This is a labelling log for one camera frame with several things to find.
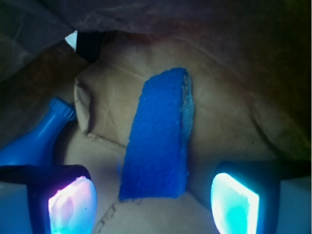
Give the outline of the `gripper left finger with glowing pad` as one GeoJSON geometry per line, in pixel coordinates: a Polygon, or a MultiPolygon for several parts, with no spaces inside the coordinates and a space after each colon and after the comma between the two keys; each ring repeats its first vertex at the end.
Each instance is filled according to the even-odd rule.
{"type": "Polygon", "coordinates": [[[81,165],[2,166],[2,234],[90,234],[97,192],[81,165]]]}

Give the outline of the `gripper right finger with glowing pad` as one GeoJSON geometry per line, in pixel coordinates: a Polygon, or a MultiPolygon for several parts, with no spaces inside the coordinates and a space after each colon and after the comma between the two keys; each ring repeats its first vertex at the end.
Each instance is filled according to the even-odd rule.
{"type": "Polygon", "coordinates": [[[211,184],[211,211],[221,234],[310,234],[309,160],[224,161],[211,184]]]}

